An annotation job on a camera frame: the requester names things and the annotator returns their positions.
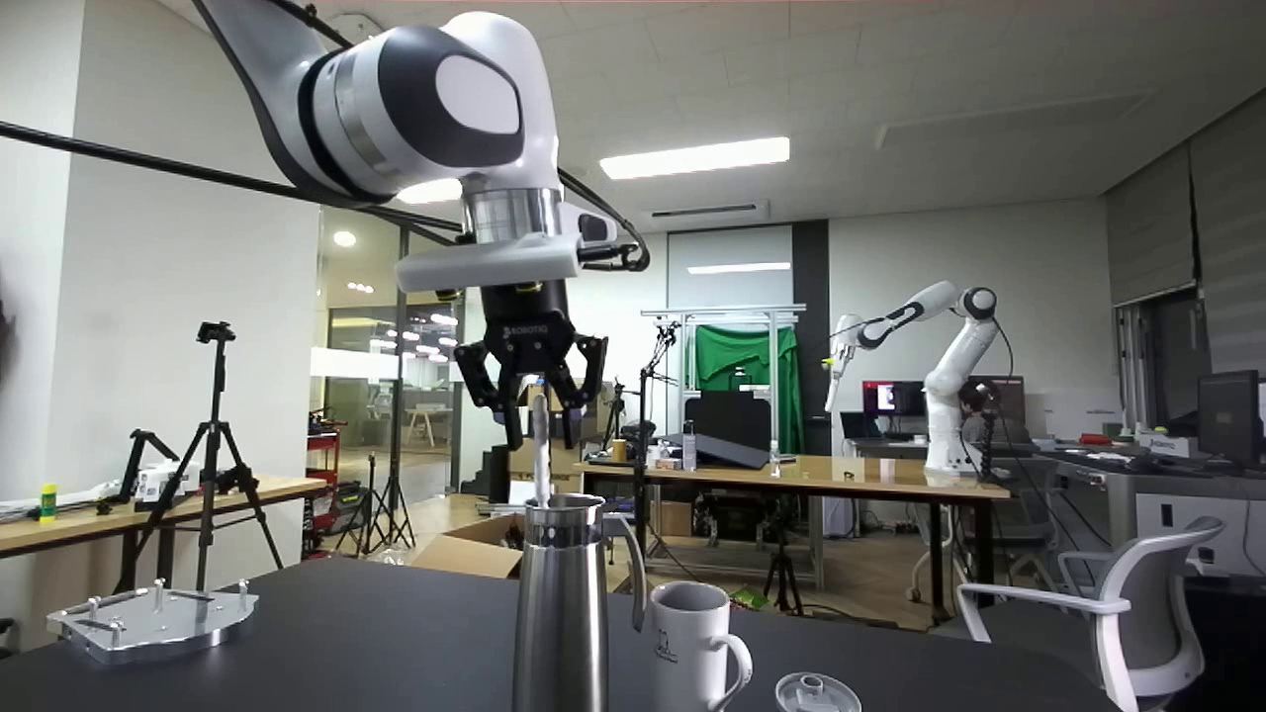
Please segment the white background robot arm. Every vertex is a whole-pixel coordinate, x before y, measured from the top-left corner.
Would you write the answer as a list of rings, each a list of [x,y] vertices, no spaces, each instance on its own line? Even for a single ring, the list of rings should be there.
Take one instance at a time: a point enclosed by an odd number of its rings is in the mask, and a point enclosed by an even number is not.
[[[964,389],[968,373],[998,341],[998,293],[990,286],[956,287],[948,279],[933,279],[907,295],[900,304],[873,312],[873,315],[840,315],[832,329],[832,357],[828,357],[828,394],[823,411],[842,411],[842,376],[856,353],[883,349],[898,329],[933,320],[943,312],[956,312],[961,329],[927,376],[927,463],[920,476],[931,486],[956,486],[968,478],[964,442],[961,442],[961,409],[956,391]]]

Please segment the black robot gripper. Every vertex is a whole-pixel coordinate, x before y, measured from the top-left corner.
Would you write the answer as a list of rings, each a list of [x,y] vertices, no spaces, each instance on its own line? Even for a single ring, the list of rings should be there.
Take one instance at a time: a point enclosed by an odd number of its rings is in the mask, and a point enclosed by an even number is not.
[[[542,376],[556,399],[560,442],[577,442],[577,420],[600,389],[606,337],[585,337],[571,320],[560,279],[489,286],[482,293],[485,329],[453,353],[474,403],[489,403],[507,447],[522,447],[522,378]]]

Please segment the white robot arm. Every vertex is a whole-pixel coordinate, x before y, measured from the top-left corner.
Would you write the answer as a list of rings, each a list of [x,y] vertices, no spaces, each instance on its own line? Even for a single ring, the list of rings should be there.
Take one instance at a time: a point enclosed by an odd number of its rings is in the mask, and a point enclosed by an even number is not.
[[[501,12],[335,45],[288,0],[194,0],[249,91],[279,174],[311,198],[390,200],[453,177],[468,240],[394,264],[402,293],[477,287],[482,337],[453,353],[477,409],[522,442],[522,378],[567,415],[594,403],[606,337],[571,320],[567,279],[622,240],[567,209],[539,38]]]

